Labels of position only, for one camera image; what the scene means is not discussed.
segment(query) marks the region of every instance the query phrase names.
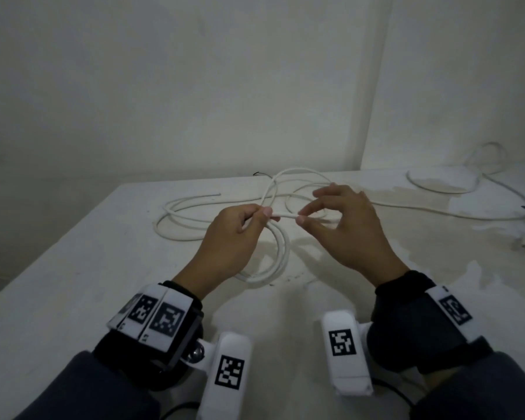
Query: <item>dark sleeve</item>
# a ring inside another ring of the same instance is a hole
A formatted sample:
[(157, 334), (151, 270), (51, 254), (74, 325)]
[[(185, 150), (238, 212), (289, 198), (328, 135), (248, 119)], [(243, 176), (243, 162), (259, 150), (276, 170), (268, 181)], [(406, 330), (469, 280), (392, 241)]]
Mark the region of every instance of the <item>dark sleeve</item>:
[(15, 420), (157, 420), (160, 406), (146, 390), (99, 363), (76, 355)]
[(411, 420), (525, 420), (525, 372), (495, 352), (462, 367), (422, 399)]

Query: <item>left hand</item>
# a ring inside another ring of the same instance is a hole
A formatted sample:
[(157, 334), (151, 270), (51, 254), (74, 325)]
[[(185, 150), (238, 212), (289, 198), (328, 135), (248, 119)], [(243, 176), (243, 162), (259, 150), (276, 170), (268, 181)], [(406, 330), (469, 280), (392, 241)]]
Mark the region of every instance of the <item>left hand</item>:
[[(223, 209), (208, 227), (196, 255), (173, 281), (204, 298), (245, 268), (271, 216), (271, 207), (254, 203)], [(251, 223), (243, 229), (251, 217)]]

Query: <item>black and white square marker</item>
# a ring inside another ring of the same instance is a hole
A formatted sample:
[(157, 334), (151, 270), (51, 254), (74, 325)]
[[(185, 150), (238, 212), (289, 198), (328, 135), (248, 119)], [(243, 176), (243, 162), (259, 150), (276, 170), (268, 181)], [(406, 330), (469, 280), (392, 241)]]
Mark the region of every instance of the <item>black and white square marker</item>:
[(149, 328), (172, 338), (179, 328), (184, 315), (185, 311), (170, 303), (162, 302)]
[(215, 383), (226, 388), (238, 390), (241, 385), (241, 375), (243, 374), (244, 366), (245, 360), (222, 355)]
[(141, 293), (137, 293), (136, 295), (134, 295), (132, 299), (128, 301), (126, 305), (121, 308), (121, 310), (119, 311), (119, 314), (126, 314), (126, 311), (130, 309), (130, 307), (133, 305), (134, 302), (138, 301), (138, 298), (140, 296), (142, 296)]
[(350, 329), (333, 330), (329, 332), (333, 356), (356, 355), (356, 347)]
[(128, 315), (129, 320), (134, 320), (139, 324), (144, 324), (148, 315), (155, 308), (155, 304), (158, 299), (148, 295), (142, 295), (140, 300), (136, 303), (130, 314)]
[(440, 299), (440, 305), (445, 311), (455, 320), (457, 325), (463, 325), (472, 320), (472, 317), (464, 306), (461, 305), (457, 298), (453, 295), (446, 296)]

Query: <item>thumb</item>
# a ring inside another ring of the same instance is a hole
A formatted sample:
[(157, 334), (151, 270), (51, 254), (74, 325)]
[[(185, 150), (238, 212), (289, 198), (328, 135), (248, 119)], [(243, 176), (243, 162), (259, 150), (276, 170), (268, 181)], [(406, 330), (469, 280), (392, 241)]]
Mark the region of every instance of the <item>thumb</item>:
[(263, 232), (268, 219), (272, 215), (272, 208), (265, 206), (262, 209), (259, 209), (255, 212), (251, 218), (251, 223), (245, 228), (245, 234), (249, 239), (258, 240), (259, 236)]
[(295, 219), (295, 223), (302, 229), (311, 234), (319, 243), (325, 246), (325, 242), (330, 237), (331, 229), (325, 227), (317, 219), (300, 215)]

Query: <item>white table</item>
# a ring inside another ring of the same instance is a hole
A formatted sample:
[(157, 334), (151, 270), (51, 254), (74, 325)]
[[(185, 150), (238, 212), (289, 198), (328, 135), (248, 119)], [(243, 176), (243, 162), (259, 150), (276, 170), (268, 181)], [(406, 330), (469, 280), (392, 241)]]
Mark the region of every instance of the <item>white table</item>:
[[(505, 214), (521, 204), (487, 181), (473, 194), (449, 198), (416, 190), (400, 170), (328, 176), (388, 202), (427, 203), (473, 214)], [(501, 178), (525, 192), (525, 164), (512, 166)], [(240, 177), (116, 189), (0, 293), (0, 419), (10, 419), (34, 400), (78, 351), (92, 349), (106, 332), (105, 322), (135, 290), (173, 277), (192, 257), (199, 242), (168, 241), (153, 232), (152, 222), (162, 214), (164, 202), (214, 190), (254, 197), (266, 185), (265, 177)], [(281, 189), (296, 185), (285, 183)], [(284, 210), (282, 203), (275, 209)], [(195, 209), (210, 216), (221, 207)], [(517, 244), (525, 224), (377, 210), (403, 260), (449, 284), (483, 325), (491, 344), (525, 369), (525, 250)], [(317, 321), (337, 309), (352, 309), (360, 321), (368, 320), (373, 289), (332, 260), (293, 220), (283, 219), (282, 224), (292, 239), (292, 254), (280, 277), (261, 288), (231, 279), (204, 300), (208, 339), (233, 330), (254, 341), (243, 417), (407, 418), (405, 404), (391, 392), (373, 398), (333, 393)], [(249, 268), (270, 262), (274, 254), (272, 235), (266, 231)], [(196, 374), (171, 395), (157, 396), (170, 405), (195, 399), (200, 389), (202, 377)], [(419, 395), (411, 386), (405, 391)]]

